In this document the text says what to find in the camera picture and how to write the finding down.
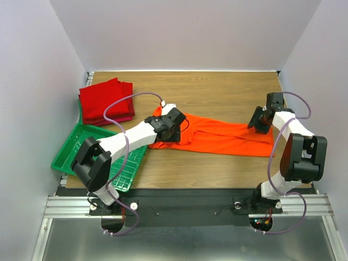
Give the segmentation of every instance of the wooden tabletop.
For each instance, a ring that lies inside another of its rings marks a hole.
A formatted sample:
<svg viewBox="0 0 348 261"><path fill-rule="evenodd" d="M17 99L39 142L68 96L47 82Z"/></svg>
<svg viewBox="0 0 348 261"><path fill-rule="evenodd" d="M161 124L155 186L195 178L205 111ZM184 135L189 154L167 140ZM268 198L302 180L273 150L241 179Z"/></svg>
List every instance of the wooden tabletop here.
<svg viewBox="0 0 348 261"><path fill-rule="evenodd" d="M117 77L133 83L134 93L153 91L180 111L197 116L248 123L266 94L280 91L276 72L95 72L93 84ZM136 116L122 125L129 129L150 116L159 105L151 95L134 97ZM106 129L119 132L114 126ZM285 146L278 145L272 173L279 168ZM147 149L133 181L133 188L254 188L267 179L268 158L229 156L179 150ZM81 188L69 176L67 188Z"/></svg>

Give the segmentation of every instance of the green plastic tray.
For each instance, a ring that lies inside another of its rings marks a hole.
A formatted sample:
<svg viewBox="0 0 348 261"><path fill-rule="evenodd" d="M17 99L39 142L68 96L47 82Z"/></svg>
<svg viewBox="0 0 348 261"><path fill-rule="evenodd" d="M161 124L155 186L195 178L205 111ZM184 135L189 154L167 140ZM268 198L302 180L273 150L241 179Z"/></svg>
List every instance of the green plastic tray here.
<svg viewBox="0 0 348 261"><path fill-rule="evenodd" d="M58 155L52 162L51 167L55 170L75 175L75 173L71 170L70 165L83 141L91 136L95 139L100 139L110 137L115 134L115 132L111 132L106 129L77 123L70 136L65 141L63 147L59 151ZM129 190L135 174L139 168L141 160L145 155L146 147L147 146L138 148L129 154L125 168L118 176L118 178L112 183L115 189L123 192ZM109 178L115 177L120 167L122 166L123 160L124 157L121 157L111 165Z"/></svg>

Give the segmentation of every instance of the dark red cloth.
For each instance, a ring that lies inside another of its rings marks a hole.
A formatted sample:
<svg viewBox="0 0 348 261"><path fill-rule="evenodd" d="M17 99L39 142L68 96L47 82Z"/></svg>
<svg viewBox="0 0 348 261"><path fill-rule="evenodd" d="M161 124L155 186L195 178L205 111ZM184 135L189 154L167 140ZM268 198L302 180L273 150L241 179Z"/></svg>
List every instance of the dark red cloth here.
<svg viewBox="0 0 348 261"><path fill-rule="evenodd" d="M105 109L115 101L131 94L133 94L133 84L121 82L117 78L80 89L82 122L95 126L110 124L103 117ZM107 113L109 118L119 122L131 120L134 115L131 98L113 106Z"/></svg>

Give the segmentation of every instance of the white wall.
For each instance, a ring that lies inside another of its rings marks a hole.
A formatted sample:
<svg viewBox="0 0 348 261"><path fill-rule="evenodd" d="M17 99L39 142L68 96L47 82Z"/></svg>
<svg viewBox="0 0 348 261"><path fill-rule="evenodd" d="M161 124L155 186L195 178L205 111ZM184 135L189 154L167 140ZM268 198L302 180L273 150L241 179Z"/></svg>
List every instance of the white wall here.
<svg viewBox="0 0 348 261"><path fill-rule="evenodd" d="M85 70L47 0L0 1L0 260L31 260Z"/></svg>
<svg viewBox="0 0 348 261"><path fill-rule="evenodd" d="M94 70L280 70L320 0L50 0Z"/></svg>
<svg viewBox="0 0 348 261"><path fill-rule="evenodd" d="M323 0L280 73L283 90L310 103L313 116L303 124L328 140L325 172L315 185L327 192L340 236L348 249L348 2ZM305 107L292 97L300 115Z"/></svg>

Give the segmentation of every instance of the orange cloth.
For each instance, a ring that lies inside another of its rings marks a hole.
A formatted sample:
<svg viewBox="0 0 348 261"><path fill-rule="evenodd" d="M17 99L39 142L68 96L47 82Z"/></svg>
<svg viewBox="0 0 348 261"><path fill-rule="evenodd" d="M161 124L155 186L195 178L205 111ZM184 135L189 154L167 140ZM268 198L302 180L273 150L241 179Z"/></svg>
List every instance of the orange cloth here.
<svg viewBox="0 0 348 261"><path fill-rule="evenodd" d="M158 107L153 115L159 116L161 111L162 108ZM254 128L247 129L247 124L185 115L190 125L187 128L186 121L181 124L180 142L156 142L149 147L255 157L269 157L271 154L272 130L268 134L257 134Z"/></svg>

